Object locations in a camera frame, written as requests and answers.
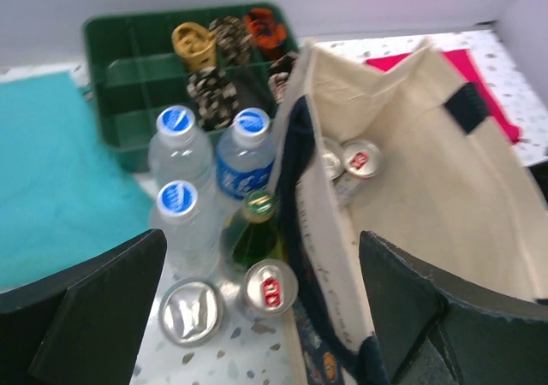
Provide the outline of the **blue cap clear bottle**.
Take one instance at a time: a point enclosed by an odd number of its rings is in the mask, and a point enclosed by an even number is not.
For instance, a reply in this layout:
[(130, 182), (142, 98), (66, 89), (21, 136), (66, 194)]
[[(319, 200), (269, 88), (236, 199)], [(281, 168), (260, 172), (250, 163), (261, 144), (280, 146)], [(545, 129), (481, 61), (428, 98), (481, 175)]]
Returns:
[(164, 232), (167, 262), (181, 278), (207, 278), (219, 259), (218, 214), (194, 184), (176, 180), (165, 184), (155, 198), (149, 227)]

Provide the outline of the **small clear water bottle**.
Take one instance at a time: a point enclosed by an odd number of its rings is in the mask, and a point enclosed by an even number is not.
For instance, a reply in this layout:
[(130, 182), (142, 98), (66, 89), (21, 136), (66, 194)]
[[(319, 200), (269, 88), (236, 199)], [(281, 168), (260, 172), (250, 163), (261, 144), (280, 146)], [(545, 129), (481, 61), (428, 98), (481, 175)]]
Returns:
[(192, 183), (202, 198), (215, 196), (211, 141), (191, 109), (173, 105), (156, 120), (157, 132), (148, 148), (148, 165), (158, 188), (169, 182)]

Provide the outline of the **Pocari Sweat bottle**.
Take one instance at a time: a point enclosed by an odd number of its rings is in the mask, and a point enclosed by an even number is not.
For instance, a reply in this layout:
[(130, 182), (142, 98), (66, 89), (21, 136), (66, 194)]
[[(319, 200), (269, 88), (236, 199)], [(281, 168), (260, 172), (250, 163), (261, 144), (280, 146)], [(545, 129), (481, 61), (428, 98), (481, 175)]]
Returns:
[(259, 108), (240, 111), (216, 146), (217, 186), (221, 194), (241, 200), (264, 189), (276, 156), (270, 117)]

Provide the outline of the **red tab can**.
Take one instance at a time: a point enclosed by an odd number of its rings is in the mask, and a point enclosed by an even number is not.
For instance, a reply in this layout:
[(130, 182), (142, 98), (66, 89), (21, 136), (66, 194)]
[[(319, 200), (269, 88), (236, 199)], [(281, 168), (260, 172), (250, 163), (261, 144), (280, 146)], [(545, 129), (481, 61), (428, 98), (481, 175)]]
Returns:
[(334, 186), (340, 207), (361, 193), (383, 166), (383, 153), (367, 139), (351, 139), (342, 145), (343, 172)]
[(244, 275), (237, 304), (251, 320), (278, 317), (289, 310), (299, 292), (292, 268), (277, 259), (265, 259), (253, 265)]

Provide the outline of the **beige canvas tote bag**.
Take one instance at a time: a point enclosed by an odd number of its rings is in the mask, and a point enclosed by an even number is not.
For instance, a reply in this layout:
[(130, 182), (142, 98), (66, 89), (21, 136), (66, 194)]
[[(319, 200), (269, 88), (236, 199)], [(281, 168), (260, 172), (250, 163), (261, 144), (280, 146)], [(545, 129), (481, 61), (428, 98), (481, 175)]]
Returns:
[[(516, 299), (547, 304), (547, 202), (510, 153), (389, 153), (358, 131), (384, 105), (382, 72), (305, 43), (273, 133), (271, 187), (289, 263), (299, 281), (295, 357), (308, 384), (378, 384), (360, 367), (373, 335), (360, 235), (373, 232), (408, 254)], [(322, 162), (323, 137), (342, 148), (367, 139), (381, 171), (340, 207)]]

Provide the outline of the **green glass bottle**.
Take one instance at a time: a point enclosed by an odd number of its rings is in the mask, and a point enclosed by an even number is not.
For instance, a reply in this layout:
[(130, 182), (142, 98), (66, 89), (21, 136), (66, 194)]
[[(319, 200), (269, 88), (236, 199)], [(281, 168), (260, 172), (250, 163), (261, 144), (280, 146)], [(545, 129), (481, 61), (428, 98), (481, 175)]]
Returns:
[(220, 238), (223, 260), (237, 274), (244, 274), (259, 261), (282, 259), (282, 245), (277, 200), (264, 189), (245, 196), (224, 224)]

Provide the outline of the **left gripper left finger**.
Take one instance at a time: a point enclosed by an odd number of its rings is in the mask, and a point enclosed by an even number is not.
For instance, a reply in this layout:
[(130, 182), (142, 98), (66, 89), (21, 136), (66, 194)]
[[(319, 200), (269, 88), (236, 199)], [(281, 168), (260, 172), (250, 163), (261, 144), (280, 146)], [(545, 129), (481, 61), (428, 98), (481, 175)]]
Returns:
[(127, 384), (164, 267), (150, 229), (1, 295), (3, 384)]

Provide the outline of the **silver top can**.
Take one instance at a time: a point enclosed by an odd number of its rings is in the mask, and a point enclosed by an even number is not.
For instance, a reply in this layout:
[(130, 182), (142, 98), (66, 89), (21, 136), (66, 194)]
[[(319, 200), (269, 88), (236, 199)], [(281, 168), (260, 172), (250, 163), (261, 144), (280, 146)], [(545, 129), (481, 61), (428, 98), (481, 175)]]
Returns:
[(344, 171), (343, 149), (333, 139), (323, 137), (324, 149), (322, 151), (322, 162), (325, 172), (331, 181), (336, 180)]

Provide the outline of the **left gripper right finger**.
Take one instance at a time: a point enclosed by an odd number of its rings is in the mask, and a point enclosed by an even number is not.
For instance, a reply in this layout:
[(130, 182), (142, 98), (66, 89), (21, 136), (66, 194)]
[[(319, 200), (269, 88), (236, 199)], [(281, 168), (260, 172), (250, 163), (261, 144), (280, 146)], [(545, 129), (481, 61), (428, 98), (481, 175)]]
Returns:
[(359, 259), (373, 335), (362, 375), (378, 384), (545, 384), (547, 304), (420, 260), (373, 232)]

